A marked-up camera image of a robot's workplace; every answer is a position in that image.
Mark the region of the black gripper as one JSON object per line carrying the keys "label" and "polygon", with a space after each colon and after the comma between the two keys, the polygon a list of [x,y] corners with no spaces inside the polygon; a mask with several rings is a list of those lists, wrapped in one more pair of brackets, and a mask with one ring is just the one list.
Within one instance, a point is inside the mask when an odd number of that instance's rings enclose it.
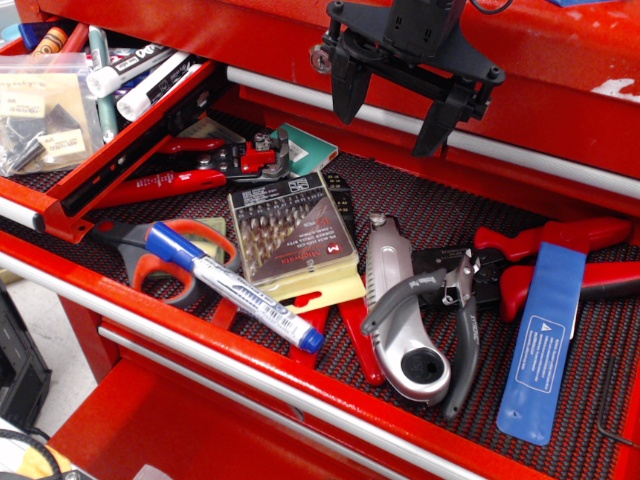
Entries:
{"label": "black gripper", "polygon": [[[431,157],[459,121],[481,119],[504,71],[464,36],[463,1],[333,1],[323,49],[331,60],[333,111],[350,124],[373,74],[433,100],[412,151]],[[462,99],[452,98],[455,90]]]}

